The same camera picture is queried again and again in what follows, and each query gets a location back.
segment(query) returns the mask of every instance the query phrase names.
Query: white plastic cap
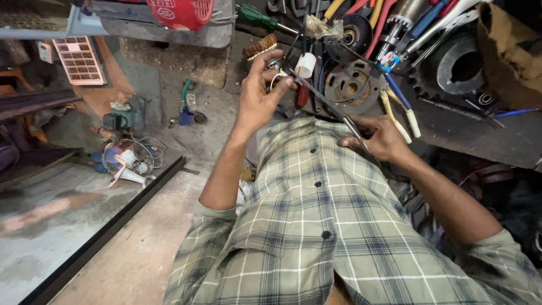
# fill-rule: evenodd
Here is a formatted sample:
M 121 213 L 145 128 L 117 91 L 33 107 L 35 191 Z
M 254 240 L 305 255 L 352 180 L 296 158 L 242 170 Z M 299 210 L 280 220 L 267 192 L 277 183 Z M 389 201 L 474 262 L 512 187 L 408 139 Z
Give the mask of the white plastic cap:
M 302 78 L 309 78 L 314 71 L 314 65 L 316 65 L 316 57 L 311 53 L 305 53 L 299 57 L 298 64 L 295 66 L 295 71 Z

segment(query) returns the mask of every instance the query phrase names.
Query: metal angle bar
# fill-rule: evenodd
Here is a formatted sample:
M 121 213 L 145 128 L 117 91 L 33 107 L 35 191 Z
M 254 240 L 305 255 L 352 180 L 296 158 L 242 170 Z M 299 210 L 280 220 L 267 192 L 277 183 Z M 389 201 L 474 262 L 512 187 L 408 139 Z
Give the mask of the metal angle bar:
M 19 305 L 48 304 L 185 164 L 185 157 L 181 156 L 177 159 L 36 287 L 34 291 L 26 296 Z

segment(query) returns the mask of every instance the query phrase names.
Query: rusty metal disc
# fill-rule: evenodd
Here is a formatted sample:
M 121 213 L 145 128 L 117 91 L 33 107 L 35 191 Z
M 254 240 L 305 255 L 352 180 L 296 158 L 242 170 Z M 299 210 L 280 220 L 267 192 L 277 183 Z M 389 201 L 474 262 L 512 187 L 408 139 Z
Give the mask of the rusty metal disc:
M 373 77 L 363 88 L 370 73 L 371 68 L 361 60 L 347 65 L 338 65 L 326 78 L 324 95 L 344 106 L 346 113 L 363 113 L 375 104 L 383 85 L 380 75 L 373 71 Z

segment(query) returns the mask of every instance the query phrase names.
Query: plastic sheet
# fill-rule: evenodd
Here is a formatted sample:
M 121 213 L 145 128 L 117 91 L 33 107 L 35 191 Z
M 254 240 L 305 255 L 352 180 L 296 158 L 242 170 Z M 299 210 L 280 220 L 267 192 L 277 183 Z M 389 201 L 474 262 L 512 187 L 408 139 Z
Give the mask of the plastic sheet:
M 315 16 L 307 16 L 306 34 L 310 38 L 320 39 L 325 37 L 325 41 L 340 41 L 343 39 L 343 21 L 337 20 L 330 27 Z

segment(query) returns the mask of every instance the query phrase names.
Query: brown cloth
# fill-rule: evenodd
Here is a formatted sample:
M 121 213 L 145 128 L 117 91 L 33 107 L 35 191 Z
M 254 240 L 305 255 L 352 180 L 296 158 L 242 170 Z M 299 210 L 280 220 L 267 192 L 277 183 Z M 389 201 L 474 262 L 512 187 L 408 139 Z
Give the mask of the brown cloth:
M 542 107 L 542 53 L 533 55 L 518 45 L 539 36 L 495 4 L 481 3 L 478 11 L 486 80 L 482 91 L 511 109 Z

